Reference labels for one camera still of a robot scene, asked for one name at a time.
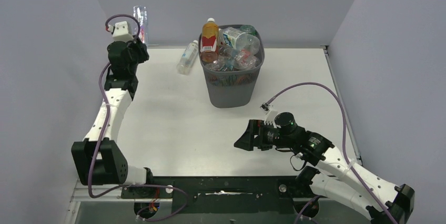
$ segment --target white wall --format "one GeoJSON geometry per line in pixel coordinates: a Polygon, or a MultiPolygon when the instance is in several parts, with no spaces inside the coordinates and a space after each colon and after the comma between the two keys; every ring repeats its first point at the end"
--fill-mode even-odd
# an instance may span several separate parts
{"type": "Polygon", "coordinates": [[[217,24],[251,24],[267,46],[328,45],[353,0],[99,0],[107,15],[146,5],[152,44],[187,44],[207,18],[217,24]]]}
{"type": "Polygon", "coordinates": [[[409,223],[444,223],[445,0],[355,0],[330,62],[364,165],[415,189],[409,223]]]}
{"type": "Polygon", "coordinates": [[[100,103],[110,40],[97,0],[0,0],[0,222],[61,223],[70,148],[100,103]]]}

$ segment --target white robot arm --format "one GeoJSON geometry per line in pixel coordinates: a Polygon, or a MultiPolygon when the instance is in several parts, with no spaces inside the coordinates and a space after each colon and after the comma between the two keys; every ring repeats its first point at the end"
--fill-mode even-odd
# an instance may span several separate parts
{"type": "Polygon", "coordinates": [[[265,120],[250,120],[245,133],[234,147],[251,151],[289,149],[298,158],[313,165],[305,167],[297,177],[300,186],[309,186],[315,195],[325,196],[361,213],[372,224],[406,223],[413,211],[414,190],[385,181],[349,159],[327,138],[298,126],[291,113],[268,108],[265,120]],[[334,175],[329,177],[320,171],[334,175]]]}
{"type": "Polygon", "coordinates": [[[83,185],[143,185],[153,179],[150,169],[128,165],[116,144],[125,111],[138,86],[137,66],[149,59],[146,45],[139,40],[138,34],[131,34],[128,22],[107,25],[111,19],[120,16],[133,18],[116,15],[106,22],[106,29],[114,42],[107,47],[110,64],[102,89],[101,108],[84,140],[74,142],[72,146],[73,159],[83,185]]]}

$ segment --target plastic bottle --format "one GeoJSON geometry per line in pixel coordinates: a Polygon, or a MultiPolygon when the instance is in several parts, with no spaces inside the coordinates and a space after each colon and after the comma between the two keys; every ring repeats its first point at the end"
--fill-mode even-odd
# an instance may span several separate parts
{"type": "Polygon", "coordinates": [[[225,67],[229,70],[233,68],[237,70],[249,70],[257,64],[257,57],[245,49],[240,51],[227,45],[221,45],[219,54],[219,58],[226,59],[225,67]]]}
{"type": "Polygon", "coordinates": [[[253,26],[251,26],[251,25],[242,25],[240,27],[240,31],[246,32],[249,35],[253,35],[253,36],[255,36],[256,33],[257,33],[256,29],[253,26]]]}
{"type": "Polygon", "coordinates": [[[223,39],[223,30],[221,28],[218,29],[218,40],[220,41],[218,46],[225,44],[225,40],[223,39]]]}
{"type": "Polygon", "coordinates": [[[249,35],[246,32],[229,27],[222,30],[223,39],[225,44],[231,46],[236,50],[246,49],[252,55],[259,52],[260,40],[253,35],[249,35]]]}
{"type": "Polygon", "coordinates": [[[183,52],[180,62],[177,65],[177,72],[188,75],[192,65],[194,65],[195,58],[198,55],[198,41],[194,40],[190,43],[183,52]]]}
{"type": "MultiPolygon", "coordinates": [[[[133,16],[138,20],[139,26],[141,27],[141,31],[139,32],[139,39],[143,44],[149,46],[149,36],[148,36],[148,20],[147,20],[147,11],[144,6],[134,6],[133,7],[133,16]]],[[[134,28],[134,34],[136,34],[138,27],[134,28]]]]}
{"type": "Polygon", "coordinates": [[[218,25],[213,18],[209,18],[201,32],[200,58],[203,62],[212,63],[218,59],[219,43],[218,25]]]}
{"type": "Polygon", "coordinates": [[[215,72],[230,72],[231,70],[226,66],[226,59],[218,57],[214,62],[205,65],[206,68],[215,72]]]}

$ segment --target trash bin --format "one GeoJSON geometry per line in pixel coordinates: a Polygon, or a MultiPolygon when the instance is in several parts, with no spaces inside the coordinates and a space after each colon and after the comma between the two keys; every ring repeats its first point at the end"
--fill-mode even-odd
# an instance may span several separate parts
{"type": "MultiPolygon", "coordinates": [[[[227,27],[240,28],[242,25],[224,25],[227,27]]],[[[205,67],[200,59],[203,72],[205,74],[206,86],[208,88],[209,99],[212,105],[218,108],[241,107],[249,103],[252,91],[256,85],[260,68],[265,60],[265,49],[259,32],[256,35],[260,40],[259,52],[255,55],[259,59],[259,64],[250,70],[238,70],[233,72],[215,72],[205,67]]]]}

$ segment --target white table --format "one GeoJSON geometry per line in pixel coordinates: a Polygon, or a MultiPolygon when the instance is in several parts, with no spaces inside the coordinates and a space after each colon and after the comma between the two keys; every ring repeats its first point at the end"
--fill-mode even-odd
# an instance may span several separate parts
{"type": "MultiPolygon", "coordinates": [[[[300,82],[318,82],[335,90],[322,49],[265,49],[265,63],[249,104],[216,108],[196,60],[189,76],[176,73],[184,48],[149,49],[139,65],[135,99],[125,114],[118,145],[129,165],[149,167],[154,176],[296,175],[291,154],[233,147],[249,119],[263,119],[259,108],[280,90],[300,82]]],[[[316,86],[296,87],[273,103],[294,114],[298,125],[341,148],[341,112],[333,97],[316,86]]],[[[356,158],[350,136],[347,153],[356,158]]],[[[296,167],[302,161],[294,159],[296,167]]]]}

